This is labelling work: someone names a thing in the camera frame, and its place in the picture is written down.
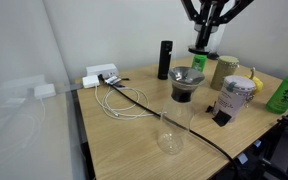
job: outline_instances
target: pour-over coffee dripper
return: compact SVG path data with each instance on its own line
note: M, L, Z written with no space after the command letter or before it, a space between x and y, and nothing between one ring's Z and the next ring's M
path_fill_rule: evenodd
M192 93L205 79L203 73L190 67L172 68L168 76L172 80L172 98L182 103L191 101Z
M194 116L191 96L205 79L203 73L190 67L175 67L169 70L173 92L165 103L161 115L157 143L168 154L177 154L184 141Z

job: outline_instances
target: wooden table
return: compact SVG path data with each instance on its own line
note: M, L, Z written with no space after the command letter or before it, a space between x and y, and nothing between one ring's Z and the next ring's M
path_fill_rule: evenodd
M171 67L191 66L191 63L192 57L189 57L172 61ZM192 98L196 114L191 129L222 147L231 157L236 157L281 117L264 108L281 80L257 72L256 76L264 82L263 91L256 95L248 108L243 108L234 123L219 127L212 120L213 115L205 113L219 94L209 86L216 64L217 61L206 62L206 83L196 89ZM165 100L170 97L171 83L157 79L157 68L157 65L150 65L123 71L121 75L131 79L123 81L123 85L145 92L150 108L160 112ZM235 74L250 74L250 70L241 66ZM101 85L98 88L99 97L102 98L106 91L107 86ZM160 123L156 117L115 120L105 115L96 102L94 88L79 90L78 96L95 174L99 180L207 179L228 163L220 152L193 135L188 136L180 154L165 154L156 143ZM117 93L112 95L110 102L114 107L129 105Z

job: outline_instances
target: power strip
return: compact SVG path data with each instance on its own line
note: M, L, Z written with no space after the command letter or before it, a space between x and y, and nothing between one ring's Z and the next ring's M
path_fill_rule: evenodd
M86 67L87 76L92 75L103 75L104 79L110 78L112 76L118 76L118 70L114 64L103 64L98 66Z

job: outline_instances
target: black cable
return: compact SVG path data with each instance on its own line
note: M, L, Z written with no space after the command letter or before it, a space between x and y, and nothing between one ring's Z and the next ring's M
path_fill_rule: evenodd
M124 96L126 99L128 99L129 101L131 101L132 103L138 105L139 107L141 107L142 109L154 114L156 117L160 118L161 115L154 112L153 110L141 105L140 103L134 101L133 99L131 99L130 97L128 97L126 94L124 94L122 91L120 91L118 88L116 88L114 85L108 84L110 87L112 87L115 91L117 91L118 93L120 93L122 96ZM168 122L182 128L182 129L187 129L185 127L183 127L182 125L174 122L173 120L170 119L166 119ZM206 139L204 136L198 134L197 132L189 129L189 132L192 133L193 135L199 137L200 139L202 139L203 141L207 142L208 144L210 144L211 146L215 147L218 151L220 151L224 156L227 157L227 159L230 161L230 163L232 164L233 168L234 168L234 179L239 179L239 174L238 174L238 168L236 163L234 162L233 158L231 158L231 156L229 154L227 154L227 152L225 152L222 148L220 148L218 145L216 145L215 143L213 143L212 141Z

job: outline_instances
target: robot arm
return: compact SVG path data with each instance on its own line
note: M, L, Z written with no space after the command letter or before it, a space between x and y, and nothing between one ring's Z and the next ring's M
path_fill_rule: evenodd
M220 24L230 22L238 13L245 9L253 0L235 0L235 5L223 16L221 12L229 0L200 0L201 8L198 13L191 0L182 0L187 16L195 22L194 29L198 32L195 45L189 46L194 54L208 54L205 47L211 33L216 32Z

